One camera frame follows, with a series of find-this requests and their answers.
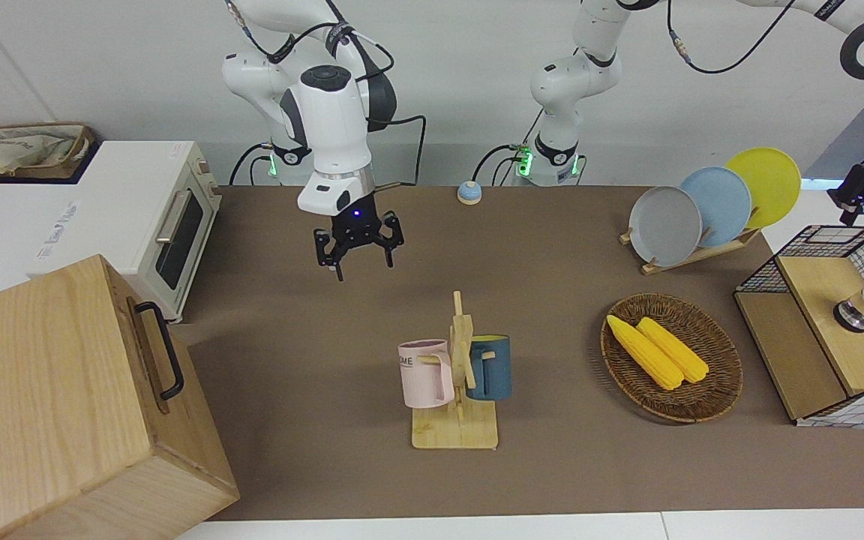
wooden mug tree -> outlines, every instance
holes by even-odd
[[[476,388],[470,349],[473,316],[462,311],[462,293],[454,291],[455,314],[448,330],[449,358],[455,400],[445,406],[412,409],[412,446],[418,449],[495,449],[498,427],[495,402],[473,400],[466,389]]]

oven handle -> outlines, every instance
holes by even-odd
[[[179,365],[176,348],[172,345],[172,338],[169,337],[169,329],[165,323],[165,317],[162,315],[162,310],[159,310],[158,304],[155,304],[154,301],[144,301],[141,304],[135,304],[135,312],[137,314],[148,310],[151,310],[155,314],[155,322],[158,322],[158,331],[162,334],[162,342],[165,344],[165,353],[169,356],[169,365],[172,365],[172,375],[175,376],[175,383],[159,394],[159,397],[162,397],[162,401],[168,401],[178,396],[179,392],[182,392],[183,387],[185,387],[185,377],[182,376],[182,366]]]
[[[171,244],[176,239],[176,233],[179,231],[179,224],[185,216],[185,209],[189,206],[189,201],[192,199],[192,191],[186,189],[176,193],[172,198],[172,205],[169,206],[169,213],[165,216],[165,221],[162,222],[162,227],[159,228],[158,234],[155,235],[155,242],[159,244]]]

yellow plate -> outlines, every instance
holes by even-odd
[[[798,165],[776,148],[740,151],[726,167],[742,177],[751,194],[753,214],[746,225],[759,229],[785,218],[799,199],[802,174]]]

blue mug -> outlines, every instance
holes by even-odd
[[[470,399],[497,402],[512,395],[512,352],[508,335],[474,335],[469,351],[475,388],[467,388]]]

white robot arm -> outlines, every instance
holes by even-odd
[[[258,52],[228,55],[223,78],[234,95],[259,110],[268,123],[273,152],[285,167],[312,172],[298,195],[298,207],[332,218],[331,232],[315,230],[319,265],[336,270],[348,250],[377,244],[392,252],[404,243],[394,212],[375,209],[370,131],[383,129],[395,114],[395,92],[384,72],[362,46],[370,41],[342,17],[332,0],[226,0],[230,13]],[[277,52],[254,40],[246,20],[268,30],[299,33]],[[295,43],[316,38],[325,47],[299,51]],[[383,235],[380,229],[391,230]]]
[[[789,0],[737,1],[751,7],[790,4]],[[538,130],[524,151],[519,176],[535,185],[558,185],[572,177],[582,124],[576,103],[618,83],[622,68],[617,44],[626,20],[634,11],[659,2],[583,0],[572,29],[578,54],[553,61],[532,76],[532,96],[542,106],[542,114]],[[791,7],[848,34],[841,52],[843,68],[864,79],[864,0],[796,0]],[[682,41],[675,34],[672,38],[679,54],[691,64]]]

